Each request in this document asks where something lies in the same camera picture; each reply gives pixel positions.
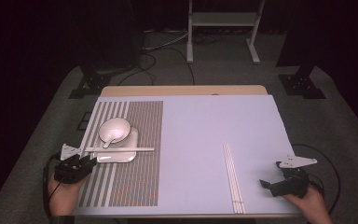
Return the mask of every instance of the black curtain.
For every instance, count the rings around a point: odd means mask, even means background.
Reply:
[[[277,66],[309,61],[335,81],[358,117],[358,1],[299,1]]]
[[[143,39],[129,0],[67,0],[66,9],[80,65],[138,64]]]
[[[267,0],[260,22],[260,32],[285,33],[299,0]],[[188,1],[131,0],[135,17],[144,30],[164,28],[187,29]],[[194,0],[193,11],[246,12],[257,11],[260,0]]]
[[[0,188],[76,66],[68,24],[61,1],[0,1]]]

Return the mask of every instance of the metal shelf frame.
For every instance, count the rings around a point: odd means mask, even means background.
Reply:
[[[189,0],[187,62],[194,62],[192,42],[194,26],[251,26],[253,27],[252,35],[251,38],[246,39],[246,44],[253,62],[260,64],[260,59],[255,50],[255,36],[265,3],[266,0],[260,0],[257,12],[193,12],[193,0]]]

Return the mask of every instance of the dark background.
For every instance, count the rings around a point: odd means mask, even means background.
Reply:
[[[85,44],[87,39],[98,46],[92,42],[98,33],[92,20],[76,16],[89,2],[0,0],[0,188],[65,76],[86,56],[93,54],[86,60],[92,62],[103,54]],[[195,9],[204,11],[255,10],[258,5],[255,0],[195,2]],[[187,6],[183,0],[132,0],[128,24],[157,31],[186,28]],[[123,24],[115,28],[118,36],[129,34]],[[307,52],[316,54],[316,65],[334,79],[358,116],[358,1],[267,0],[259,31],[288,32],[278,66],[300,65]]]

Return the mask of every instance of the striped mat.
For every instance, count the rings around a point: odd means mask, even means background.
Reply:
[[[138,129],[138,147],[155,150],[139,151],[127,163],[98,163],[80,192],[79,207],[158,205],[162,108],[162,101],[96,103],[80,148],[100,146],[99,127],[108,119],[123,118]],[[87,154],[83,150],[81,157]]]

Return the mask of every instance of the human hand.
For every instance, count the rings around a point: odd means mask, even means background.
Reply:
[[[53,217],[72,215],[77,205],[79,191],[87,179],[88,176],[74,184],[60,184],[59,181],[54,179],[54,174],[51,176],[48,182],[48,195],[50,196],[57,188],[51,195],[48,205]]]
[[[293,194],[283,195],[283,198],[297,206],[308,222],[312,224],[333,224],[324,204],[324,198],[314,186],[308,186],[307,194],[302,199]]]

